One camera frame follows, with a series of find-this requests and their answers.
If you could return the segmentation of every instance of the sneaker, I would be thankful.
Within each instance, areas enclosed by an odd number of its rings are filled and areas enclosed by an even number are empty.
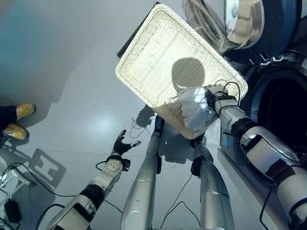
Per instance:
[[[9,124],[2,133],[18,140],[25,140],[28,138],[27,131],[17,124]]]
[[[17,114],[17,121],[25,116],[32,115],[35,112],[35,105],[31,103],[25,103],[17,106],[16,114]]]

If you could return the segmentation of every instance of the white wicker tray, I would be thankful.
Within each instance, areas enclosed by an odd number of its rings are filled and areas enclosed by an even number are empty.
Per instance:
[[[188,86],[224,85],[235,81],[243,97],[248,86],[236,72],[184,20],[163,4],[156,5],[116,67],[117,77],[184,137],[193,139],[206,126],[193,131],[184,126],[180,104],[173,98]],[[238,96],[234,84],[228,93]]]

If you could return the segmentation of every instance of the black cable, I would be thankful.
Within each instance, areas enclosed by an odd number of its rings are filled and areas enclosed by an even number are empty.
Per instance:
[[[23,166],[23,167],[24,167],[24,168],[25,168],[25,169],[26,169],[26,170],[37,180],[37,182],[39,182],[39,183],[40,183],[48,192],[50,192],[51,194],[54,194],[54,195],[60,196],[60,197],[75,197],[75,196],[76,196],[76,195],[60,195],[60,194],[57,194],[57,193],[55,193],[55,192],[49,190],[48,187],[46,187],[36,176],[34,176],[34,174],[29,170],[28,167],[26,167],[24,164],[19,163],[19,162],[15,162],[15,163],[10,164],[10,165],[4,170],[4,172],[3,172],[3,174],[2,174],[2,177],[1,177],[0,181],[1,181],[2,178],[4,177],[5,172],[6,172],[11,166],[13,166],[13,165],[15,165],[15,164],[22,165],[22,166]]]
[[[0,178],[0,181],[2,180],[2,178],[4,177],[4,175],[5,175],[5,172],[11,167],[11,166],[13,166],[13,165],[15,165],[15,164],[19,164],[19,165],[22,165],[36,180],[37,180],[37,182],[39,182],[48,192],[50,192],[51,194],[54,194],[54,195],[56,195],[56,196],[61,196],[61,197],[75,197],[76,195],[60,195],[60,194],[57,194],[57,193],[55,193],[55,192],[53,192],[53,191],[51,191],[51,190],[49,190],[39,179],[37,179],[35,176],[34,176],[34,174],[28,169],[28,167],[26,167],[24,164],[22,164],[22,163],[19,163],[19,162],[15,162],[15,163],[12,163],[12,164],[10,164],[5,170],[4,170],[4,172],[3,172],[3,174],[2,174],[2,177]],[[109,202],[109,201],[107,201],[107,200],[105,200],[108,204],[110,204],[111,206],[113,206],[114,208],[116,208],[119,212],[121,212],[122,213],[122,211],[118,208],[118,207],[116,207],[115,205],[113,205],[111,202]],[[40,222],[42,221],[42,218],[44,217],[44,215],[46,214],[46,212],[50,209],[50,208],[52,208],[52,207],[54,207],[54,206],[59,206],[59,207],[62,207],[62,208],[64,208],[64,206],[63,205],[60,205],[60,204],[53,204],[53,205],[50,205],[49,207],[47,207],[46,209],[45,209],[45,211],[42,213],[42,215],[40,216],[40,218],[38,219],[38,222],[37,222],[37,224],[36,224],[36,229],[35,230],[37,230],[38,229],[38,227],[39,227],[39,225],[40,225]]]
[[[225,89],[226,89],[226,86],[229,85],[229,84],[235,84],[237,87],[238,87],[238,91],[239,91],[239,97],[238,97],[238,106],[240,104],[240,99],[241,99],[241,90],[240,90],[240,86],[238,85],[238,83],[234,82],[234,81],[230,81],[230,82],[227,82],[223,88],[223,96],[225,94]]]
[[[174,204],[175,204],[176,201],[178,200],[180,194],[182,193],[183,189],[185,188],[185,186],[187,185],[187,183],[191,180],[191,178],[192,178],[192,174],[191,174],[191,176],[189,177],[189,179],[187,180],[187,182],[183,185],[182,189],[181,189],[180,192],[178,193],[178,195],[177,195],[175,201],[173,202],[173,204],[171,205],[171,207],[169,208],[169,210],[166,212],[166,215],[165,215],[165,217],[164,217],[164,219],[163,219],[163,222],[162,222],[160,228],[162,227],[162,225],[163,225],[163,223],[164,223],[166,217],[168,216],[169,211],[172,209],[172,207],[174,206]]]
[[[45,214],[48,212],[48,210],[51,209],[52,207],[55,207],[55,206],[58,206],[58,207],[61,207],[61,208],[64,208],[64,207],[65,207],[64,205],[60,205],[60,204],[52,204],[52,205],[50,205],[49,207],[47,207],[47,208],[43,211],[43,213],[40,215],[40,217],[39,217],[39,219],[38,219],[38,221],[37,221],[37,223],[36,223],[35,230],[38,230],[39,225],[40,225],[40,223],[42,222],[42,219],[43,219],[43,217],[45,216]]]
[[[105,163],[105,162],[106,162],[106,161],[102,161],[102,162],[97,163],[97,164],[95,165],[95,168],[98,169],[98,170],[100,170],[100,171],[102,171],[102,169],[100,169],[100,168],[98,167],[98,165],[99,165],[99,164],[102,164],[102,163]]]
[[[231,134],[231,133],[227,133],[227,132],[225,132],[225,131],[223,132],[223,134],[226,134],[227,136],[228,136],[228,135],[230,135],[230,136],[234,137],[234,135],[233,135],[233,134]]]
[[[263,206],[262,206],[262,209],[261,209],[261,212],[260,212],[260,216],[259,216],[259,221],[260,221],[260,223],[263,225],[263,227],[264,227],[266,230],[269,230],[269,229],[268,229],[268,227],[262,222],[262,215],[263,215],[265,206],[266,206],[266,204],[267,204],[267,202],[268,202],[268,200],[269,200],[269,197],[270,197],[270,195],[271,195],[272,189],[273,189],[273,188],[271,187],[270,190],[269,190],[269,193],[268,193],[267,197],[266,197],[265,200],[264,200],[264,203],[263,203]]]
[[[162,223],[161,226],[160,226],[160,229],[162,228],[162,226],[163,226],[163,224],[164,224],[164,221],[166,220],[167,216],[168,216],[169,214],[171,214],[172,211],[174,211],[175,208],[177,208],[178,205],[180,205],[180,204],[183,204],[183,205],[187,208],[187,210],[189,210],[190,213],[192,213],[192,215],[196,218],[196,220],[197,220],[197,222],[198,222],[198,224],[199,224],[199,226],[200,226],[200,228],[201,228],[200,220],[199,220],[198,217],[195,215],[195,213],[194,213],[191,209],[189,209],[189,207],[186,205],[186,203],[184,203],[184,201],[180,201],[178,204],[176,204],[176,206],[175,206],[172,210],[170,210],[169,213],[167,213],[167,215],[165,216],[165,218],[164,218],[164,220],[163,220],[163,223]]]
[[[116,207],[115,205],[113,205],[111,202],[105,200],[105,202],[107,202],[109,205],[113,206],[114,208],[116,208],[120,213],[123,213],[122,210],[120,210],[118,207]]]
[[[0,217],[0,220],[2,220],[3,223],[5,223],[7,226],[9,226],[11,229],[14,230],[14,228],[8,222],[6,222],[3,218]]]
[[[5,191],[5,190],[3,190],[3,189],[0,189],[0,191],[2,191],[2,192],[3,192],[5,195],[7,195],[7,196],[10,195],[7,191]]]

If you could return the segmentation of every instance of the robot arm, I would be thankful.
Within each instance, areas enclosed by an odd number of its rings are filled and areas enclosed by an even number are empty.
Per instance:
[[[122,171],[128,171],[130,161],[122,159],[122,154],[140,145],[140,141],[124,144],[122,131],[115,141],[111,155],[103,170],[49,223],[47,230],[89,230],[90,222],[104,199],[119,180]]]
[[[252,168],[276,184],[290,229],[306,229],[307,171],[299,164],[296,154],[247,117],[237,106],[235,97],[220,93],[213,97],[211,106],[221,119],[222,128],[234,135],[246,151]]]

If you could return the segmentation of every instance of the washing machine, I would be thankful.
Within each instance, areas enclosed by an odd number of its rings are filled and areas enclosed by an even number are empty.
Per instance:
[[[190,25],[243,75],[241,108],[307,153],[307,0],[187,0]]]

